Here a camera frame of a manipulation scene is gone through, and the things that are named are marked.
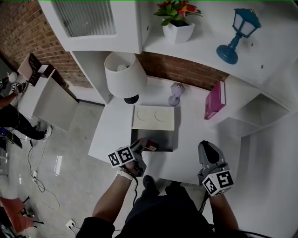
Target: white desk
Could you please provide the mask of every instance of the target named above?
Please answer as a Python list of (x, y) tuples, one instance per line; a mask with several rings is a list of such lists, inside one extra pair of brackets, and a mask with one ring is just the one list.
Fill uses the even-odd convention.
[[(138, 105), (169, 106), (170, 86), (173, 81), (148, 77)], [(175, 108), (178, 128), (178, 148), (173, 152), (143, 152), (146, 174), (163, 179), (198, 184), (201, 169), (197, 147), (202, 140), (214, 143), (223, 150), (231, 173), (236, 177), (241, 138), (219, 133), (208, 128), (204, 120), (205, 98), (209, 91), (185, 85), (181, 102)], [(102, 112), (89, 155), (108, 162), (108, 154), (119, 147), (130, 145), (133, 105), (113, 97)]]
[[(26, 80), (19, 75), (17, 82)], [(16, 107), (17, 100), (12, 101)], [(19, 112), (28, 119), (36, 116), (61, 129), (68, 130), (78, 102), (51, 77), (40, 77), (35, 86), (18, 96)]]

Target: brick wall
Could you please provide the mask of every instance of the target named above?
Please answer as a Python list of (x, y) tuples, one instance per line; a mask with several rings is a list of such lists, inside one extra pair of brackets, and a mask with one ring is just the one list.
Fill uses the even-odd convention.
[(64, 51), (37, 1), (1, 2), (0, 16), (0, 52), (15, 69), (33, 53), (73, 85), (92, 87), (71, 54)]
[(211, 90), (217, 81), (229, 76), (220, 70), (189, 60), (162, 54), (143, 52), (137, 55), (147, 75), (171, 79)]

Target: person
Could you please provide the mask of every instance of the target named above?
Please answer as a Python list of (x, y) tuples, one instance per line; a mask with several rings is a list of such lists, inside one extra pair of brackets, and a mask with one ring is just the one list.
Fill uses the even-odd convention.
[[(125, 195), (136, 175), (134, 162), (125, 165), (117, 174), (112, 185), (97, 202), (92, 217), (85, 218), (77, 238), (110, 238), (115, 231), (115, 222)], [(238, 231), (236, 218), (223, 194), (210, 198), (213, 226), (196, 209), (185, 188), (179, 182), (166, 187), (165, 196), (159, 196), (152, 177), (143, 178), (145, 187), (141, 197), (128, 214), (118, 238), (142, 237), (247, 237)]]
[(10, 127), (31, 139), (46, 142), (52, 133), (52, 127), (48, 126), (44, 131), (37, 131), (36, 128), (32, 127), (30, 122), (10, 104), (14, 98), (26, 90), (26, 87), (27, 83), (21, 84), (10, 95), (6, 97), (0, 96), (0, 127)]

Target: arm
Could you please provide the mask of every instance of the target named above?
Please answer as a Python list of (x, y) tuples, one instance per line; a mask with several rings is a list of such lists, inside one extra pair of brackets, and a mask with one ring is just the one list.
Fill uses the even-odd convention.
[(12, 100), (17, 96), (17, 91), (15, 90), (16, 93), (11, 93), (10, 95), (0, 99), (0, 109), (8, 106)]
[[(136, 175), (136, 172), (133, 169), (134, 166), (134, 162), (130, 162), (125, 165), (127, 170)], [(121, 210), (130, 184), (130, 179), (117, 175), (112, 185), (98, 200), (92, 216), (114, 223)]]
[(210, 197), (210, 204), (215, 226), (239, 230), (234, 213), (223, 194)]

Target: wrist strap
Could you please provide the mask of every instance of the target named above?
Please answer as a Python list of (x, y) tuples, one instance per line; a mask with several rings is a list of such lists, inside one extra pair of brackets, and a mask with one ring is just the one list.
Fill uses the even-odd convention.
[(133, 179), (133, 177), (131, 175), (129, 175), (128, 173), (126, 173), (125, 171), (117, 171), (116, 176), (117, 176), (117, 174), (119, 174), (120, 176), (124, 176), (124, 177), (128, 178), (131, 181)]

